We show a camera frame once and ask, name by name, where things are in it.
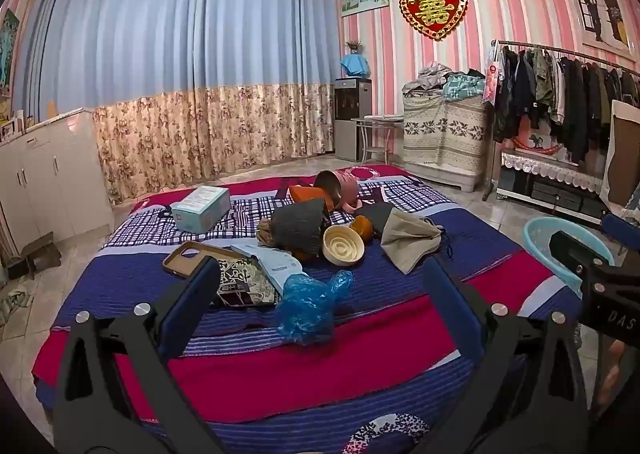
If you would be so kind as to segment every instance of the bed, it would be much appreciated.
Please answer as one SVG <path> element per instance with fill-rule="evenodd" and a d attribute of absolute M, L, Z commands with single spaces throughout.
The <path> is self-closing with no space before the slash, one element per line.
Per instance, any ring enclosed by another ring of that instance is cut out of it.
<path fill-rule="evenodd" d="M 380 193 L 405 211 L 446 229 L 452 257 L 438 252 L 450 277 L 471 283 L 489 303 L 521 315 L 553 310 L 576 315 L 579 299 L 519 245 L 420 179 L 389 165 L 354 167 L 365 201 Z M 277 177 L 228 185 L 232 208 L 206 235 L 176 230 L 159 218 L 164 205 L 191 190 L 151 196 L 91 260 L 69 294 L 33 367 L 36 395 L 52 408 L 58 365 L 75 315 L 117 317 L 180 281 L 162 269 L 180 243 L 255 243 L 263 217 L 292 203 L 287 187 L 313 177 Z M 334 224 L 352 216 L 336 211 Z M 305 265 L 323 281 L 338 270 L 325 259 Z M 169 362 L 194 408 L 231 454 L 360 454 L 405 452 L 459 394 L 472 365 L 460 357 L 422 286 L 421 268 L 402 275 L 380 242 L 352 269 L 350 296 L 337 310 L 331 342 L 286 344 L 274 309 L 207 313 L 182 357 Z M 126 356 L 116 358 L 145 427 L 162 434 Z"/>

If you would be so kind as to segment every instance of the tiled floor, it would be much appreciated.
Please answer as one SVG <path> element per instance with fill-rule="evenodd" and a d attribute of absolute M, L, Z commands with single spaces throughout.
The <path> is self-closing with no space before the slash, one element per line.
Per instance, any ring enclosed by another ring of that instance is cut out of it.
<path fill-rule="evenodd" d="M 351 162 L 331 156 L 306 158 L 227 175 L 211 184 L 237 183 L 269 176 L 311 176 L 325 169 L 339 169 L 352 165 Z M 530 206 L 515 201 L 498 200 L 495 193 L 492 193 L 487 201 L 482 201 L 482 192 L 463 193 L 459 189 L 435 184 L 434 187 L 520 244 L 522 244 L 524 224 L 530 218 L 542 214 Z M 136 200 L 129 200 L 114 209 L 116 227 L 126 219 L 135 203 Z M 35 397 L 31 367 L 40 346 L 49 335 L 49 327 L 62 302 L 75 286 L 78 277 L 93 255 L 103 245 L 104 240 L 105 236 L 98 231 L 62 243 L 60 246 L 63 254 L 62 265 L 39 273 L 33 281 L 22 281 L 22 284 L 27 285 L 34 292 L 33 305 L 30 308 L 18 309 L 4 329 L 0 329 L 2 334 L 0 372 L 28 417 L 50 440 L 52 439 L 51 427 L 42 406 Z M 618 247 L 606 238 L 604 240 L 615 256 Z M 0 295 L 14 288 L 16 284 L 14 281 L 4 287 Z M 588 390 L 593 391 L 598 353 L 595 332 L 583 327 L 582 342 L 583 346 L 579 352 L 580 361 Z"/>

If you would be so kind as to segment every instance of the cabinet door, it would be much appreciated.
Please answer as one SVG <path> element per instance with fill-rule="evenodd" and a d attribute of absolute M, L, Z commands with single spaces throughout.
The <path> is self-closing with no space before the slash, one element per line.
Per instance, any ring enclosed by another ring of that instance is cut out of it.
<path fill-rule="evenodd" d="M 112 228 L 113 212 L 98 161 L 91 114 L 81 112 L 52 123 L 49 137 L 74 233 L 104 225 Z"/>
<path fill-rule="evenodd" d="M 0 147 L 0 203 L 18 253 L 40 237 L 22 179 L 19 141 Z"/>
<path fill-rule="evenodd" d="M 54 241 L 74 235 L 66 212 L 63 193 L 58 187 L 51 145 L 25 149 L 22 157 L 23 182 L 40 234 L 53 232 Z"/>

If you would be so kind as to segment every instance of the lace tablecloth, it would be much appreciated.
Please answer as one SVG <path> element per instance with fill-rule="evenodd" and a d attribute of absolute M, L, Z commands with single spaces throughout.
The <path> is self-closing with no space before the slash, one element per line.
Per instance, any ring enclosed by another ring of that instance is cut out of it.
<path fill-rule="evenodd" d="M 537 157 L 524 157 L 512 151 L 502 151 L 502 164 L 510 169 L 517 169 L 525 173 L 539 174 L 550 179 L 563 181 L 568 185 L 582 187 L 591 192 L 600 192 L 602 179 L 586 173 L 581 173 L 569 165 L 559 161 L 545 160 Z"/>

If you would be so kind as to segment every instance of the curtain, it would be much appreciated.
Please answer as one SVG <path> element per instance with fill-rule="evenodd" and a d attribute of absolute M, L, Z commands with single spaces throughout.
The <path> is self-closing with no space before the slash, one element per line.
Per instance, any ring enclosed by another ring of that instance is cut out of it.
<path fill-rule="evenodd" d="M 335 0 L 35 0 L 26 34 L 14 106 L 95 108 L 114 203 L 333 149 Z"/>

